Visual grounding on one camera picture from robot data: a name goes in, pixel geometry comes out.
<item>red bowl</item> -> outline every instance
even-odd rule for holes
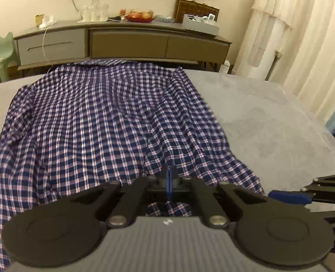
[[[130,21],[130,22],[151,22],[154,20],[153,17],[151,18],[141,18],[141,17],[130,17],[130,16],[125,16],[125,18]]]

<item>plaid shirt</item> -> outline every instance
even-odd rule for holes
[[[228,180],[263,192],[182,68],[87,61],[22,87],[0,134],[0,271],[9,265],[1,229],[17,213],[109,180],[131,184],[165,163],[208,185]],[[190,214],[182,203],[148,208]]]

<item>white cable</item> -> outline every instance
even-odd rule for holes
[[[46,29],[45,32],[44,32],[44,36],[43,36],[42,49],[43,49],[44,58],[45,58],[45,60],[46,60],[48,63],[50,63],[50,61],[49,61],[49,59],[47,58],[47,56],[45,55],[45,50],[44,50],[44,38],[45,38],[45,35],[47,34],[48,29],[49,29],[53,24],[55,24],[55,23],[56,23],[56,20],[55,20],[51,25],[49,25],[49,26],[47,27],[47,29]]]
[[[51,67],[50,67],[50,69],[48,69],[48,71],[47,71],[47,73],[46,73],[46,75],[48,74],[48,72],[52,69],[52,67],[53,67],[54,65],[52,65]]]

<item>drawer handle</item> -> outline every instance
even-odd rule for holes
[[[54,43],[54,44],[44,44],[44,47],[47,47],[47,46],[54,46],[54,45],[61,45],[61,44],[71,44],[72,42],[69,41],[69,42],[61,42],[61,43]],[[36,47],[31,47],[28,49],[28,51],[32,50],[32,49],[36,49],[36,48],[42,48],[43,46],[36,46]]]

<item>gray table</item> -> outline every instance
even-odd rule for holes
[[[266,192],[299,190],[314,177],[335,174],[335,138],[280,86],[200,70],[186,72],[214,111],[233,153],[258,174]],[[18,88],[40,77],[0,84],[0,131]],[[335,255],[329,260],[335,267]]]

